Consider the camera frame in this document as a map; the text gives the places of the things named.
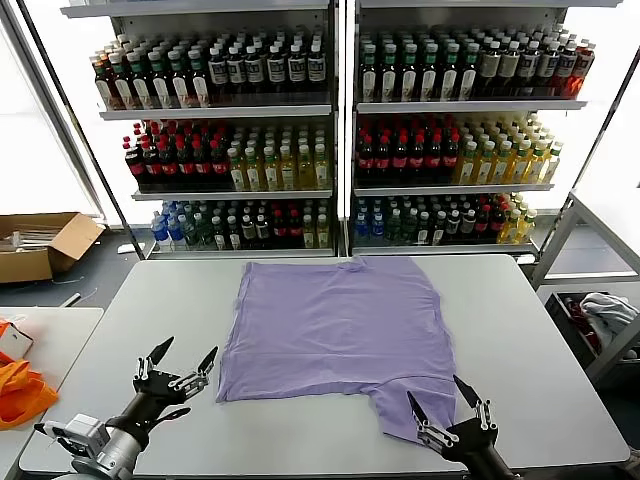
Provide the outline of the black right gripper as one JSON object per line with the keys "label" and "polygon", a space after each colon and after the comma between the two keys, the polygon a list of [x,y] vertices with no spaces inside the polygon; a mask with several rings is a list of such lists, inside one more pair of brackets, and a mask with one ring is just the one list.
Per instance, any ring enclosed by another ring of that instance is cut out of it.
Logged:
{"label": "black right gripper", "polygon": [[464,400],[475,411],[476,418],[442,430],[429,421],[414,395],[407,391],[417,438],[432,450],[442,450],[444,459],[462,463],[472,479],[519,479],[495,448],[498,430],[491,415],[491,401],[483,400],[471,385],[457,375],[453,375],[453,379]]}

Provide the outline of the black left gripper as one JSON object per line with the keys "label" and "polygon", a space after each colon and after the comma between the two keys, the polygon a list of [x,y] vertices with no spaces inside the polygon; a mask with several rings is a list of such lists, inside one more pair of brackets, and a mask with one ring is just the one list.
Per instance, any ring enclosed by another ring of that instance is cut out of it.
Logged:
{"label": "black left gripper", "polygon": [[119,416],[110,419],[111,427],[150,431],[168,407],[180,405],[181,398],[190,400],[209,384],[218,346],[213,347],[194,371],[181,377],[154,370],[173,341],[171,336],[156,345],[147,356],[137,359],[133,376],[134,398]]}

